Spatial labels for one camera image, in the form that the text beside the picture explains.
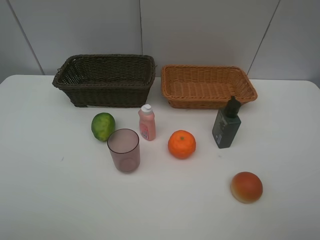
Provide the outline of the pink bottle white cap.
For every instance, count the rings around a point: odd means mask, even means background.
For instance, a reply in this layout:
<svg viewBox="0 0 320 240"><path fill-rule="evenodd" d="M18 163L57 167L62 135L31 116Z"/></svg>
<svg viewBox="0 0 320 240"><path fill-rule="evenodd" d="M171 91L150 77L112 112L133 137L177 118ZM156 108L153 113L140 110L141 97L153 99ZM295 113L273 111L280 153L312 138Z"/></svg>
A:
<svg viewBox="0 0 320 240"><path fill-rule="evenodd" d="M156 138L155 114L150 104L143 105L138 111L139 131L141 136L147 141Z"/></svg>

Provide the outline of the orange tangerine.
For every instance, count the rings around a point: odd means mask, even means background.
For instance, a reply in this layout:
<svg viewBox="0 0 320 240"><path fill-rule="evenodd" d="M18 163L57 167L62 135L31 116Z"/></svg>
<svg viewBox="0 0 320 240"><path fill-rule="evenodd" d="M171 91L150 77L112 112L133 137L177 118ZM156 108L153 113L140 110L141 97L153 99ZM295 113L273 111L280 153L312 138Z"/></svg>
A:
<svg viewBox="0 0 320 240"><path fill-rule="evenodd" d="M196 150L196 139L188 131L177 130L170 136L167 147L175 158L187 159Z"/></svg>

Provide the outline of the translucent pink plastic cup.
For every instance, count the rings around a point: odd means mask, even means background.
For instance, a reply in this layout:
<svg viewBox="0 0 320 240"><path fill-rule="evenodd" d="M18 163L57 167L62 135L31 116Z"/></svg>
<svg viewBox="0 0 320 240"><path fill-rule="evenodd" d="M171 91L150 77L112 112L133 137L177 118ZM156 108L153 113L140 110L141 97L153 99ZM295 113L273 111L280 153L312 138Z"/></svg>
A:
<svg viewBox="0 0 320 240"><path fill-rule="evenodd" d="M116 130L109 136L107 147L118 171L132 173L140 166L140 138L134 130Z"/></svg>

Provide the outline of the green lime fruit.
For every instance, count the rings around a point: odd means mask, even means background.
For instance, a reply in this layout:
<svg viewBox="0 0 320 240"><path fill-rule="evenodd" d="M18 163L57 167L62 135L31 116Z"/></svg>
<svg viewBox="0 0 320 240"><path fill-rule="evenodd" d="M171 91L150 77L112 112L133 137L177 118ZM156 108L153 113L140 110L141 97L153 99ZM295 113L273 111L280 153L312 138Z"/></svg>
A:
<svg viewBox="0 0 320 240"><path fill-rule="evenodd" d="M115 130L116 121L110 113L101 112L92 119L91 131L93 136L101 142L106 142Z"/></svg>

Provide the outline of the dark green pump bottle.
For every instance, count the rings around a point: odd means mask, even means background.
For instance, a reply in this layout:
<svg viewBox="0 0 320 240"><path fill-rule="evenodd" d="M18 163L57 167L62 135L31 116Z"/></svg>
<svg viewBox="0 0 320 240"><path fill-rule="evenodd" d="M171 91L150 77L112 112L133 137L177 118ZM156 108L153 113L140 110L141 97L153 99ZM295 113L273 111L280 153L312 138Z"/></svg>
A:
<svg viewBox="0 0 320 240"><path fill-rule="evenodd" d="M241 125L238 116L241 103L231 96L224 108L218 110L212 128L212 136L219 149L229 148Z"/></svg>

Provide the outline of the red orange peach fruit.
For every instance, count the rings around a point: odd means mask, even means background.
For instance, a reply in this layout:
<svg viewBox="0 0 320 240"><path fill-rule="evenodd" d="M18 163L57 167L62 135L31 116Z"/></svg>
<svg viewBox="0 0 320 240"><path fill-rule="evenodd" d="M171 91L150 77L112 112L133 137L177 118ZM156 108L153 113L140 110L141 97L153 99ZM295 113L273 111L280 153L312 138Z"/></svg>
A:
<svg viewBox="0 0 320 240"><path fill-rule="evenodd" d="M263 184L252 172L239 172L231 180L230 190L233 197L243 204L258 201L263 194Z"/></svg>

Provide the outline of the light brown wicker basket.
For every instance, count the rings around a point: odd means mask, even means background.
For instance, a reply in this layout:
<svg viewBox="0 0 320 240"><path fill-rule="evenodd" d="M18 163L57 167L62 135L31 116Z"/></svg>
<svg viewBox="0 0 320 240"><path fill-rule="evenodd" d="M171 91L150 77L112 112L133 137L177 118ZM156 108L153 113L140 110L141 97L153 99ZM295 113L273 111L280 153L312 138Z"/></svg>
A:
<svg viewBox="0 0 320 240"><path fill-rule="evenodd" d="M232 96L242 105L258 98L247 74L236 66L168 64L161 70L161 91L177 109L216 110Z"/></svg>

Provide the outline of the dark brown wicker basket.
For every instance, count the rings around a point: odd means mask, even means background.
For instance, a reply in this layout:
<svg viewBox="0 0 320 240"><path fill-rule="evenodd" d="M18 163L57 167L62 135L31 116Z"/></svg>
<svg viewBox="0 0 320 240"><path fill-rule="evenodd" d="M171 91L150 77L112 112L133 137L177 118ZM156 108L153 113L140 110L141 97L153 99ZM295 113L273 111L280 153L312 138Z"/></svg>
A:
<svg viewBox="0 0 320 240"><path fill-rule="evenodd" d="M76 107L139 108L156 76L154 58L138 54L80 54L58 69L53 86Z"/></svg>

